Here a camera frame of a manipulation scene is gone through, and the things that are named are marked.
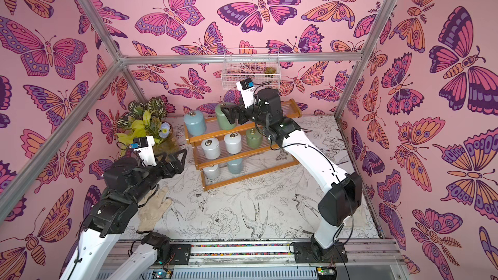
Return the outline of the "large green tea canister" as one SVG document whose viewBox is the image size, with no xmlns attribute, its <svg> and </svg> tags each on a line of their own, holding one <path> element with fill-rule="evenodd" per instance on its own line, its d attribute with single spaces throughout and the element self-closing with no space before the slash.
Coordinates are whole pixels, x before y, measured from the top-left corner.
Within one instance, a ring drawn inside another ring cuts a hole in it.
<svg viewBox="0 0 498 280">
<path fill-rule="evenodd" d="M 227 121 L 227 118 L 223 114 L 223 111 L 220 110 L 220 104 L 218 104 L 215 107 L 215 113 L 217 116 L 217 122 L 222 130 L 231 130 L 236 127 L 236 125 L 230 125 L 229 122 Z"/>
</svg>

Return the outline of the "large blue tea canister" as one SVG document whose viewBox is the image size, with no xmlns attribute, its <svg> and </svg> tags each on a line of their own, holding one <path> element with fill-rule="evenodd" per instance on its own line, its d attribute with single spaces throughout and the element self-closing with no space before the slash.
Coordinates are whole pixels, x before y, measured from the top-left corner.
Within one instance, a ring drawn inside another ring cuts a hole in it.
<svg viewBox="0 0 498 280">
<path fill-rule="evenodd" d="M 201 136 L 207 130 L 204 114 L 201 111 L 191 110 L 184 115 L 183 120 L 191 136 Z"/>
</svg>

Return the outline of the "small green tea canister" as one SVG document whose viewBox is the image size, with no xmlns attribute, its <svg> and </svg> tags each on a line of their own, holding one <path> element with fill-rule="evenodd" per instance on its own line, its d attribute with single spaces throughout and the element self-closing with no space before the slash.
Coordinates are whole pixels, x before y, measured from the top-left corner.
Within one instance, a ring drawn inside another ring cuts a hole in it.
<svg viewBox="0 0 498 280">
<path fill-rule="evenodd" d="M 246 144 L 252 149 L 258 149 L 262 144 L 263 136 L 256 128 L 246 131 Z"/>
</svg>

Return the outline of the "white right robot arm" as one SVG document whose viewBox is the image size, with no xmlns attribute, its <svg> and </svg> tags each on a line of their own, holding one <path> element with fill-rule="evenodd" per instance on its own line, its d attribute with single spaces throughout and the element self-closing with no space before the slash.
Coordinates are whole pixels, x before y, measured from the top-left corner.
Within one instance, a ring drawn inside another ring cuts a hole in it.
<svg viewBox="0 0 498 280">
<path fill-rule="evenodd" d="M 361 177 L 333 163 L 295 120 L 284 115 L 276 89 L 264 88 L 257 93 L 244 89 L 240 103 L 222 106 L 221 111 L 232 124 L 253 122 L 271 143 L 286 150 L 314 177 L 324 196 L 318 204 L 321 221 L 312 243 L 321 250 L 329 250 L 338 241 L 345 220 L 361 206 Z"/>
</svg>

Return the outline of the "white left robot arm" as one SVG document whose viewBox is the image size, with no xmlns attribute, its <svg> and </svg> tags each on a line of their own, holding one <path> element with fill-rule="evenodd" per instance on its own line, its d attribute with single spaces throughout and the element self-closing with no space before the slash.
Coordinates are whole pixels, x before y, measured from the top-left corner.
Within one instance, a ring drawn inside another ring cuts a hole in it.
<svg viewBox="0 0 498 280">
<path fill-rule="evenodd" d="M 61 279 L 96 279 L 130 220 L 159 196 L 159 182 L 184 172 L 187 150 L 162 153 L 149 165 L 140 157 L 121 158 L 103 174 L 106 189 L 80 227 L 73 256 Z"/>
</svg>

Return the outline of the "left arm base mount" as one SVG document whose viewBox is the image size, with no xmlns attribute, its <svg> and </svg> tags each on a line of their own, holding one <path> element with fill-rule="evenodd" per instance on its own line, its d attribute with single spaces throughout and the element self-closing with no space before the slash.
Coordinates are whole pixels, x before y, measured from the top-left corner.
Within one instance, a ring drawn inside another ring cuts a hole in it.
<svg viewBox="0 0 498 280">
<path fill-rule="evenodd" d="M 150 232 L 142 238 L 141 245 L 144 244 L 152 246 L 156 258 L 154 264 L 189 264 L 192 244 L 172 243 L 168 236 L 157 232 Z"/>
</svg>

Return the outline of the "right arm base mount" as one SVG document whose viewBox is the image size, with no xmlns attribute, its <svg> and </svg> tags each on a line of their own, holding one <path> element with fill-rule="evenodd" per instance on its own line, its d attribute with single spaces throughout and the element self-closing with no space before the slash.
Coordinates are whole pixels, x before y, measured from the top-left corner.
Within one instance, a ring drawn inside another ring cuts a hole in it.
<svg viewBox="0 0 498 280">
<path fill-rule="evenodd" d="M 342 242 L 336 242 L 327 249 L 315 242 L 293 242 L 291 252 L 296 263 L 347 263 L 348 257 Z"/>
</svg>

